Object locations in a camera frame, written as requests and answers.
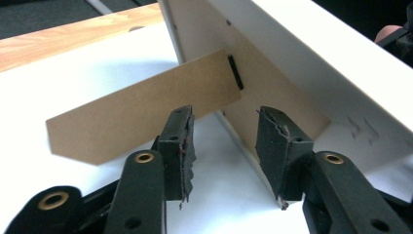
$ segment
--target brass grommet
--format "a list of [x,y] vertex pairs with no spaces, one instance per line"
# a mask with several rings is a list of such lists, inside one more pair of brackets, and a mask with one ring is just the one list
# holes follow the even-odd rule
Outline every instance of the brass grommet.
[[42,211],[52,210],[63,205],[67,199],[69,199],[69,194],[63,191],[53,192],[46,195],[37,205]]
[[136,163],[149,163],[155,158],[151,153],[140,153],[134,157]]
[[325,154],[324,160],[332,164],[344,164],[344,160],[335,154]]

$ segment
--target dark object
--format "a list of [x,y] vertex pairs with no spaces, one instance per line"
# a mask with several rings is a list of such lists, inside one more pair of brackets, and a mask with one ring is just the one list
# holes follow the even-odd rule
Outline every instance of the dark object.
[[403,25],[411,0],[314,0],[371,41],[385,25]]
[[140,5],[136,4],[133,0],[99,0],[101,4],[106,6],[110,11],[122,12],[128,9],[137,8]]
[[71,186],[40,192],[6,233],[166,233],[166,200],[188,199],[192,190],[193,128],[192,107],[175,109],[152,149],[128,157],[118,181],[84,198]]
[[406,8],[407,23],[377,44],[413,68],[413,2]]
[[[281,195],[282,199],[300,201],[305,193],[303,211],[311,233],[412,231],[408,227],[411,220],[403,222],[411,216],[412,205],[383,199],[347,157],[327,151],[313,153],[309,148],[311,143],[297,128],[278,110],[261,107],[256,148],[263,172],[277,198]],[[303,137],[305,143],[288,140],[296,136]],[[272,171],[265,165],[268,162],[272,163]],[[286,172],[297,178],[291,179]],[[300,196],[284,195],[291,190]],[[399,213],[403,215],[397,215],[392,205],[399,206]]]
[[166,233],[164,162],[154,150],[128,157],[104,233]]
[[100,16],[84,0],[0,0],[0,11],[0,39]]
[[233,56],[229,56],[229,57],[228,57],[228,61],[230,61],[230,65],[231,65],[231,68],[232,68],[232,70],[233,70],[233,73],[234,73],[234,76],[235,76],[235,80],[237,81],[238,88],[239,88],[240,90],[243,90],[243,89],[244,89],[244,84],[243,84],[243,81],[241,80],[241,76],[240,76],[240,73],[238,72],[238,68],[237,68],[237,66],[235,65],[234,57],[233,57]]
[[302,165],[310,160],[313,141],[281,111],[261,107],[259,118],[256,150],[260,166],[285,210],[284,201],[303,196],[295,184]]
[[392,207],[401,219],[409,226],[413,232],[413,198],[410,203],[400,200],[392,195],[377,190],[386,202]]
[[196,160],[192,108],[172,111],[158,139],[158,151],[164,157],[167,200],[188,199],[192,191],[192,163]]

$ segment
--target hardboard panel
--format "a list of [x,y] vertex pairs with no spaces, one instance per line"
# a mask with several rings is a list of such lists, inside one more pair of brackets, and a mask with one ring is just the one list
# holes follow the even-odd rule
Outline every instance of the hardboard panel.
[[284,111],[312,139],[316,139],[327,128],[329,119],[311,99],[290,83],[276,66],[241,35],[232,25],[231,19],[223,18],[208,1],[171,0],[161,3],[164,4],[165,18],[172,25],[169,33],[175,35],[172,40],[181,60],[195,58],[216,48],[226,48],[227,53],[234,57],[244,83],[243,97],[223,110],[253,154],[258,127],[256,110],[261,105]]
[[219,51],[49,119],[50,146],[54,154],[101,164],[155,138],[177,107],[191,104],[199,118],[240,97]]

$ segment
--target white table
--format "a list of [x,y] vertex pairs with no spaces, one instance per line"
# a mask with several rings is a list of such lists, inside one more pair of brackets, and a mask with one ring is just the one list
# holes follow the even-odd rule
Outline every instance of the white table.
[[[99,166],[52,155],[47,119],[175,66],[160,23],[0,73],[0,231],[44,189],[72,185],[87,195],[116,180],[129,155]],[[308,232],[301,203],[286,212],[277,207],[250,155],[219,119],[211,114],[196,122],[194,190],[182,211],[179,202],[168,202],[169,233]],[[391,168],[369,178],[408,200],[411,161],[405,172]]]

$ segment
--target wooden surface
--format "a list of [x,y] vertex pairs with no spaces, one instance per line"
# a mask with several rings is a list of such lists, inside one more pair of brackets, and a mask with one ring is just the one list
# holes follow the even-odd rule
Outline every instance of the wooden surface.
[[163,20],[156,3],[0,40],[0,72]]

